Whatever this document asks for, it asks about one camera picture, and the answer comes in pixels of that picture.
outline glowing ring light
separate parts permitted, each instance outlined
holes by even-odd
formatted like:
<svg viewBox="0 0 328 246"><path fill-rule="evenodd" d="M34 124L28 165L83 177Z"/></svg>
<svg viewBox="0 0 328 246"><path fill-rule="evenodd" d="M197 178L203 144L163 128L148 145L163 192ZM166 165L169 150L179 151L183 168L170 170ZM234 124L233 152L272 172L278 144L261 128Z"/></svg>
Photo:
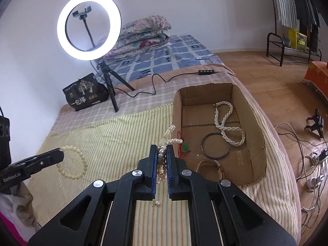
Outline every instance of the glowing ring light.
<svg viewBox="0 0 328 246"><path fill-rule="evenodd" d="M65 32L68 16L77 5L83 2L96 2L100 4L106 10L110 20L110 31L104 44L99 48L88 52L78 50L71 45ZM85 61L95 60L107 54L116 44L120 32L121 15L113 0L70 0L61 11L57 23L57 35L60 45L72 57Z"/></svg>

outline cardboard box wall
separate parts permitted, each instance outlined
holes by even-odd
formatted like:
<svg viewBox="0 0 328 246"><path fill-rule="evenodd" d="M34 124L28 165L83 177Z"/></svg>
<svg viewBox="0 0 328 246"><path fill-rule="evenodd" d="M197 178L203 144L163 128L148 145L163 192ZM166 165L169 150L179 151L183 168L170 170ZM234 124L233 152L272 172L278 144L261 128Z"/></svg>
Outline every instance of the cardboard box wall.
<svg viewBox="0 0 328 246"><path fill-rule="evenodd" d="M227 101L234 106L233 113L226 121L226 126L240 126L246 134L246 142L239 146L231 146L230 153L219 163L224 168L224 178L237 186L254 184L265 177L266 155L262 131L256 121L245 96L232 83L207 84L191 86L177 91L173 104L173 124L176 126L172 138L178 132L189 146L190 152L182 153L189 169L195 171L201 160L208 159L201 151L201 140L211 132L218 132L214 124L214 104ZM219 122L229 111L229 106L219 107ZM238 142L239 131L227 131L227 136ZM210 156L220 156L229 149L229 144L222 136L214 135L204 142L204 151ZM178 145L174 145L178 156ZM219 181L217 170L204 167L200 172L204 178Z"/></svg>

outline clothes rack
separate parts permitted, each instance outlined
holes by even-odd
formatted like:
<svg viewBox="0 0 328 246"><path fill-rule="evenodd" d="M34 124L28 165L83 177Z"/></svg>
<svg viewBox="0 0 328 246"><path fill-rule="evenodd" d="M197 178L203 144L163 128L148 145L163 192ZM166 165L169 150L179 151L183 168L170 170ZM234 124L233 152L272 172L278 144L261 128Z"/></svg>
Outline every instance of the clothes rack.
<svg viewBox="0 0 328 246"><path fill-rule="evenodd" d="M306 49L305 51L302 51L302 50L297 50L297 49L294 49L294 48L291 48L291 47L287 47L287 46L285 46L285 43L284 43L282 37L281 37L280 35L277 34L277 11L276 11L276 5L275 5L274 0L272 0L272 2L273 2L273 11L274 11L274 33L273 33L273 32L269 32L269 33L268 33L268 36L267 36L267 50L266 50L266 56L267 56L267 57L271 56L271 57L273 57L274 59L276 59L278 62L280 62L280 64L279 64L280 66L282 66L282 64L283 64L284 62L286 62L286 63L301 63L301 64L308 64L308 62L299 62L299 61L289 61L289 60L284 60L284 57L285 57L285 56L289 56L289 57L297 57L297 58L304 58L304 59L308 59L308 61L313 61L313 60L311 59L311 55L314 55L314 56L319 57L319 58L320 58L320 61L321 61L322 53L321 53L320 49L318 49L318 51L319 51L319 53L320 53L320 54L318 54L318 53L316 53L316 52L311 51L311 48L308 48L308 49ZM270 40L270 37L271 37L272 35L273 35L274 37L276 37L276 38L279 38L279 39L280 39L280 42L279 42L279 41L278 41L278 42L277 42L277 41L271 41L271 40ZM269 52L269 50L270 50L270 43L272 43L272 44L274 44L274 45L280 47L280 48L281 48L281 54L271 54L271 53ZM287 49L287 50L291 50L291 51L295 51L295 52L304 53L304 54L308 54L308 57L285 54L285 49Z"/></svg>

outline silver screw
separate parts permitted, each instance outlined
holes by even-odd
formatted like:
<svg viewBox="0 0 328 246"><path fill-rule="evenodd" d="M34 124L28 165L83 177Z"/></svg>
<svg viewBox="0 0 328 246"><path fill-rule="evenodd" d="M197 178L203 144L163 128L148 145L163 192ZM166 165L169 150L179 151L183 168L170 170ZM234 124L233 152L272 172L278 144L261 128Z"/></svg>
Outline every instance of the silver screw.
<svg viewBox="0 0 328 246"><path fill-rule="evenodd" d="M223 179L223 180L221 180L221 185L223 187L230 187L231 186L231 182L230 182L230 180Z"/></svg>
<svg viewBox="0 0 328 246"><path fill-rule="evenodd" d="M132 171L132 175L134 175L135 177L140 177L142 175L142 171L141 170L133 170Z"/></svg>
<svg viewBox="0 0 328 246"><path fill-rule="evenodd" d="M100 188L102 185L104 185L104 182L102 180L96 180L93 183L93 186L96 187L96 188Z"/></svg>
<svg viewBox="0 0 328 246"><path fill-rule="evenodd" d="M182 170L181 174L184 176L191 176L191 171L189 169Z"/></svg>

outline pearl necklace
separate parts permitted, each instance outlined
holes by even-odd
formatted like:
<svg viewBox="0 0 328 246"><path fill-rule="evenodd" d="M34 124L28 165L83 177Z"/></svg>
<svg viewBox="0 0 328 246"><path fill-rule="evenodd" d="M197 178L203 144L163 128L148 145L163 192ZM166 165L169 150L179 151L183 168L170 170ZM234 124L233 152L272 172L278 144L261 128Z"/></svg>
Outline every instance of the pearl necklace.
<svg viewBox="0 0 328 246"><path fill-rule="evenodd" d="M79 174L79 175L70 175L70 174L66 174L61 169L61 163L58 163L56 166L58 168L59 173L61 173L62 176L64 176L65 178L69 178L69 179L73 179L73 180L82 178L88 170L88 164L85 160L85 157L84 157L83 153L80 151L80 149L78 149L76 147L73 147L73 146L64 146L64 147L61 148L61 150L62 151L71 150L71 151L76 152L81 157L84 168L83 168L83 171L82 171L81 174Z"/></svg>
<svg viewBox="0 0 328 246"><path fill-rule="evenodd" d="M166 167L166 149L167 145L173 143L183 143L181 139L167 139L169 135L175 130L175 125L171 125L166 130L164 136L159 142L158 146L158 159L157 159L157 184L167 179L167 167ZM160 201L156 201L153 206L160 205Z"/></svg>
<svg viewBox="0 0 328 246"><path fill-rule="evenodd" d="M219 109L218 107L220 105L228 105L230 107L230 110L229 112L224 116L224 118L222 119L222 123L219 124ZM230 126L224 126L225 125L225 122L227 121L227 118L232 114L232 111L233 111L233 106L231 103L229 102L226 102L226 101L222 101L222 102L219 102L219 103L216 103L215 104L215 117L214 117L214 123L215 123L215 126L221 130L221 133L222 133L222 137L224 138L224 140L233 145L233 146L241 146L244 144L245 140L246 140L246 137L245 137L245 132L238 126L233 126L233 127L230 127ZM226 135L225 131L226 130L229 130L229 131L235 131L235 130L238 130L240 133L241 133L241 141L240 142L235 142L233 141L232 139L228 138L228 136Z"/></svg>

